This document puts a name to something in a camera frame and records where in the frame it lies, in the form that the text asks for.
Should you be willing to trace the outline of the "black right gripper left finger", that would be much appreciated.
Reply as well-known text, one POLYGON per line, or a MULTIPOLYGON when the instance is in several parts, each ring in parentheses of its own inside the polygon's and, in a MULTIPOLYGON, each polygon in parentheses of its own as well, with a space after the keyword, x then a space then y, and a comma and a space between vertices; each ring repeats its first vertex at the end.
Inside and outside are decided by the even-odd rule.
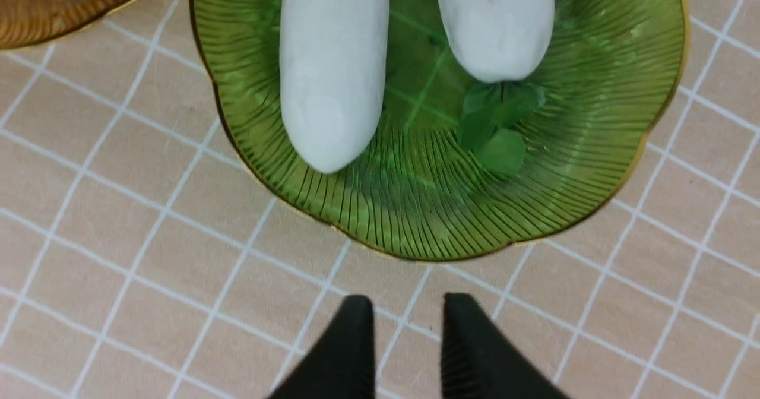
POLYGON ((271 398, 375 398, 374 312, 363 294, 346 296, 330 324, 271 398))

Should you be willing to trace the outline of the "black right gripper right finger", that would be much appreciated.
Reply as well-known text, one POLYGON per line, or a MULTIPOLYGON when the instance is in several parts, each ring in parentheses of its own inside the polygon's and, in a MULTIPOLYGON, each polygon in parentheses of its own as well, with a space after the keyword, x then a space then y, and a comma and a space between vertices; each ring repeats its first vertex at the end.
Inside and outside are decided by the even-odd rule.
POLYGON ((444 398, 567 398, 508 341, 471 294, 446 293, 442 321, 444 398))

